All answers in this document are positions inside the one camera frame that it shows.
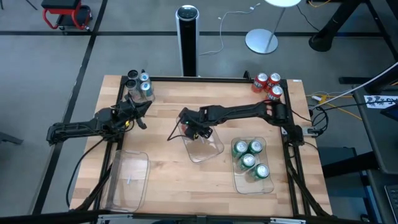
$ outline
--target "metal bracket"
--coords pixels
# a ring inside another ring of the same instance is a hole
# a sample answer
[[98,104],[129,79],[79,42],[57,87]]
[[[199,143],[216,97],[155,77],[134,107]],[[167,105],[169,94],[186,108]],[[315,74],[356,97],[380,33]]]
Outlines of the metal bracket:
[[[318,137],[318,132],[316,127],[301,127],[303,130],[303,136],[305,137]],[[284,128],[281,128],[282,134],[287,135],[287,131]]]
[[305,220],[296,220],[290,218],[271,218],[271,223],[278,224],[305,224]]
[[197,215],[197,224],[206,224],[206,215]]
[[131,218],[132,214],[110,214],[110,215],[98,215],[98,221],[104,222],[108,220],[116,220],[121,218]]

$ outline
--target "black floor stripe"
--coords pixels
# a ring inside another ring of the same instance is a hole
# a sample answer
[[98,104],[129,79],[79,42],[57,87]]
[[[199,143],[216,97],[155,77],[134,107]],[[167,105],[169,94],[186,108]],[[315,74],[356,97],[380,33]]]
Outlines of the black floor stripe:
[[[81,63],[79,74],[76,78],[75,86],[73,87],[73,90],[72,90],[72,95],[69,99],[65,114],[63,115],[63,119],[62,119],[63,123],[69,123],[72,118],[73,110],[75,109],[75,105],[76,105],[76,101],[77,101],[77,98],[78,98],[78,95],[80,92],[81,84],[83,83],[87,65],[88,65],[88,62],[90,61],[90,56],[93,51],[93,47],[94,47],[94,43],[95,43],[95,39],[96,39],[95,33],[98,32],[98,29],[100,28],[101,21],[102,21],[107,3],[108,3],[108,0],[103,0],[103,2],[101,4],[98,18],[96,20],[96,23],[95,23],[95,26],[93,29],[94,35],[92,35],[90,37],[90,40],[88,42],[85,56],[83,57],[83,61]],[[51,181],[54,176],[55,169],[57,167],[57,163],[58,163],[58,159],[61,154],[61,150],[62,150],[62,143],[57,144],[53,147],[52,153],[50,155],[51,159],[49,162],[49,166],[47,167],[47,170],[46,170],[43,182],[42,182],[42,186],[39,190],[39,194],[37,196],[37,200],[35,202],[35,205],[34,205],[34,208],[32,211],[32,214],[34,214],[34,215],[42,213],[45,199],[47,198],[47,193],[49,191]]]
[[368,6],[369,11],[371,12],[371,14],[373,16],[373,19],[374,19],[377,27],[379,28],[384,41],[386,42],[388,48],[390,49],[392,56],[394,57],[395,61],[398,61],[398,52],[395,49],[394,44],[392,44],[390,35],[387,33],[386,29],[384,28],[383,23],[381,22],[380,17],[377,14],[376,10],[374,9],[370,0],[366,0],[366,5]]
[[[223,36],[245,36],[246,31],[224,31]],[[278,37],[312,37],[315,32],[276,32]],[[0,35],[38,35],[38,36],[177,36],[176,31],[0,31]],[[201,36],[219,36],[218,31],[201,31]],[[383,37],[380,32],[339,32],[337,37]]]

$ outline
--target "gray floor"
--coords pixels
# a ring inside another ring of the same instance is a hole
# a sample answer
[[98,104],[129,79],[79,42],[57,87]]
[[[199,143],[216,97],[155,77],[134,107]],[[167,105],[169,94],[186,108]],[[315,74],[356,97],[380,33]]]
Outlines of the gray floor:
[[[32,0],[39,11],[25,1],[3,0],[0,30],[50,30],[41,18],[40,0]],[[100,0],[85,0],[96,19]],[[182,4],[194,4],[201,13],[201,30],[217,31],[227,11],[246,11],[259,1],[109,1],[100,26],[101,31],[174,31],[174,12]],[[384,2],[374,2],[387,30],[398,43],[397,21]],[[337,3],[312,8],[300,7],[318,28],[327,22]],[[249,15],[225,19],[225,31],[271,29],[279,9],[266,2]],[[297,8],[286,10],[280,32],[313,32]],[[341,28],[344,32],[377,32],[367,7],[361,5]],[[70,36],[0,36],[0,131],[24,139],[21,146],[0,145],[0,216],[23,215],[30,211],[50,148],[45,142],[47,128],[61,120],[73,88],[89,37]],[[302,79],[305,91],[343,91],[350,86],[338,84],[340,76],[372,77],[394,62],[382,38],[339,37],[329,52],[316,52],[308,46],[308,37],[279,37],[278,49],[270,55],[252,53],[244,37],[223,37],[224,51],[200,57],[203,77],[241,77],[245,70],[278,72],[284,78]],[[174,36],[98,36],[85,73],[72,121],[92,118],[103,75],[125,75],[130,69],[146,69],[151,75],[180,75]],[[220,48],[218,37],[200,37],[200,51]],[[335,102],[352,103],[352,99]],[[348,110],[359,114],[356,108]],[[338,110],[330,111],[328,131],[318,138],[319,146],[355,147],[358,154],[371,150],[360,120]],[[65,142],[44,212],[66,211],[65,191],[73,168],[82,155],[85,139]],[[361,198],[350,197],[339,180],[328,180],[333,213],[342,218],[358,219],[365,213]]]

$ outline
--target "wooden table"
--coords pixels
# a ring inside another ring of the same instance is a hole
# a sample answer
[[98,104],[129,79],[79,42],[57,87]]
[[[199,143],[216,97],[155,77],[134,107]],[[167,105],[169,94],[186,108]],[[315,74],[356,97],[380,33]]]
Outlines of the wooden table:
[[[96,111],[114,105],[121,76],[106,75],[99,93]],[[205,105],[225,107],[257,103],[264,93],[256,94],[247,83],[153,82],[156,100],[149,108],[144,122],[146,130],[135,127],[126,133],[123,150],[146,152],[150,173],[145,202],[140,213],[250,215],[291,217],[289,186],[282,149],[280,128],[259,118],[227,121],[216,127],[225,146],[218,156],[199,164],[193,163],[181,138],[166,139],[175,119],[184,106],[191,110]],[[288,80],[292,109],[310,118],[307,101],[300,80]],[[310,123],[294,115],[295,124]],[[235,191],[231,174],[230,144],[232,138],[260,136],[267,141],[267,157],[274,191],[262,195],[243,195]],[[86,150],[100,137],[88,138]],[[316,144],[312,138],[305,141]],[[79,206],[98,183],[106,143],[101,143],[82,161],[71,208]],[[318,152],[312,146],[300,147],[306,185],[317,202],[331,214]],[[296,186],[299,211],[303,214],[302,199]]]

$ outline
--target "sticker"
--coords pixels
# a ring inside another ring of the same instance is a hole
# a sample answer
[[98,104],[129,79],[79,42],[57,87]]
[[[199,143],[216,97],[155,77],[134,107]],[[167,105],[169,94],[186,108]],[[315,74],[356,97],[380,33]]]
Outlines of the sticker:
[[384,109],[398,103],[398,96],[364,95],[363,97],[365,102],[368,103],[366,106],[372,109]]

